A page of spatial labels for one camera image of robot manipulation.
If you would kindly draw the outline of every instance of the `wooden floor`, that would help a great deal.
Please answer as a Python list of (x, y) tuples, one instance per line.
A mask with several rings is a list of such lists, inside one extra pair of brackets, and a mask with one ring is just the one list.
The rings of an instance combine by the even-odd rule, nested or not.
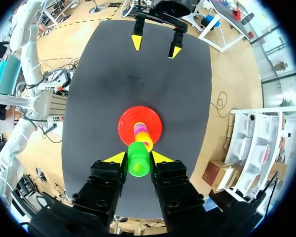
[[(109, 1), (97, 0), (97, 4), (107, 6)], [(40, 60), (44, 60), (49, 66), (57, 68), (81, 56), (100, 20), (112, 16), (116, 10), (115, 7), (107, 7), (98, 13), (89, 14), (88, 10), (93, 6), (93, 2), (82, 2), (80, 6), (72, 10), (72, 16), (67, 21), (56, 26), (50, 35), (38, 40), (37, 46)], [(112, 17), (112, 20), (116, 19), (120, 19), (120, 9)], [(237, 36), (237, 31), (231, 30), (228, 23), (222, 20), (221, 24), (226, 40)], [(189, 27), (188, 33), (198, 36), (195, 28), (192, 27)], [(214, 30), (207, 37), (219, 41), (220, 32)], [(212, 103), (216, 104), (221, 92), (225, 92), (228, 96), (226, 107), (220, 111), (221, 115), (226, 115), (233, 107), (238, 109), (261, 108), (260, 77), (248, 41), (241, 40), (223, 54), (210, 47), (210, 53), (212, 62)], [(50, 70), (46, 64), (42, 64), (42, 68)], [(208, 160), (223, 160), (226, 155), (223, 146), (226, 140), (227, 124), (228, 117), (221, 118), (217, 110), (211, 106), (206, 135), (191, 177), (196, 189), (203, 193), (204, 196), (207, 196), (210, 191), (210, 187), (202, 180)], [(55, 141), (60, 139), (52, 134), (50, 137)], [(61, 143), (53, 144), (48, 139), (43, 139), (40, 131), (36, 131), (31, 136), (24, 152), (18, 158), (23, 163), (26, 173), (31, 174), (33, 177), (36, 176), (35, 168), (40, 167), (46, 175), (47, 183), (36, 180), (39, 189), (58, 196), (54, 184), (57, 183), (64, 187)]]

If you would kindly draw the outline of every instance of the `cardboard box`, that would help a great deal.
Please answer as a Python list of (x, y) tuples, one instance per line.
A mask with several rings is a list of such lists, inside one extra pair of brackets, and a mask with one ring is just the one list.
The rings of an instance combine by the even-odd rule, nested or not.
[(270, 173), (268, 174), (267, 179), (271, 180), (274, 174), (279, 171), (278, 181), (284, 180), (285, 172), (287, 169), (287, 165), (281, 162), (275, 162), (272, 166)]
[(142, 236), (150, 236), (150, 235), (159, 235), (167, 233), (167, 228), (165, 227), (147, 227), (142, 232)]
[(232, 167), (233, 167), (234, 171), (233, 171), (233, 174), (232, 174), (229, 182), (226, 185), (226, 188), (228, 188), (228, 189), (231, 187), (234, 187), (236, 185), (236, 183), (238, 182), (238, 180), (240, 178), (242, 169), (243, 169), (243, 167), (239, 164), (233, 164)]
[(234, 172), (232, 165), (210, 160), (203, 174), (203, 180), (212, 187), (213, 191), (225, 188)]

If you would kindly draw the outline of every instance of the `green ring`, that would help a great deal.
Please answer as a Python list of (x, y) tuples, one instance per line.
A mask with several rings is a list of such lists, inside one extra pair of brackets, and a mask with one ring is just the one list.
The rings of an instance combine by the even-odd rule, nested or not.
[(128, 147), (128, 171), (135, 177), (143, 177), (150, 172), (150, 158), (142, 142), (133, 142)]

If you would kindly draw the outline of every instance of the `gray table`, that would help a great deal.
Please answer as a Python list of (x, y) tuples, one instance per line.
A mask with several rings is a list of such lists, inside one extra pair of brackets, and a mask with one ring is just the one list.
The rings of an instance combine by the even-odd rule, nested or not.
[[(174, 31), (145, 23), (142, 48), (131, 40), (133, 21), (104, 21), (87, 44), (67, 101), (62, 165), (67, 194), (78, 192), (90, 166), (126, 151), (117, 132), (124, 111), (145, 105), (158, 112), (163, 133), (154, 151), (180, 159), (191, 175), (206, 131), (211, 99), (209, 47), (185, 34), (168, 58)], [(127, 175), (116, 215), (161, 218), (150, 176)]]

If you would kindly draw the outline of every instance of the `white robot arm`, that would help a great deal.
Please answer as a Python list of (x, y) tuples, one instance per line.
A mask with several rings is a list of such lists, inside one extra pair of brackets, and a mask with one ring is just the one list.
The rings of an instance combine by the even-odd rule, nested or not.
[(43, 90), (38, 85), (46, 82), (40, 70), (37, 54), (37, 25), (32, 25), (34, 16), (43, 1), (29, 0), (22, 8), (23, 18), (19, 19), (12, 33), (10, 48), (12, 51), (21, 50), (21, 66), (25, 83), (28, 89), (24, 97), (31, 100), (29, 107), (23, 107), (26, 111), (15, 126), (11, 136), (1, 151), (1, 164), (6, 169), (0, 178), (0, 194), (3, 194), (7, 205), (12, 201), (10, 187), (15, 188), (23, 167), (17, 158), (33, 133), (39, 126), (47, 126), (47, 118), (50, 115), (51, 101), (57, 98), (51, 90)]

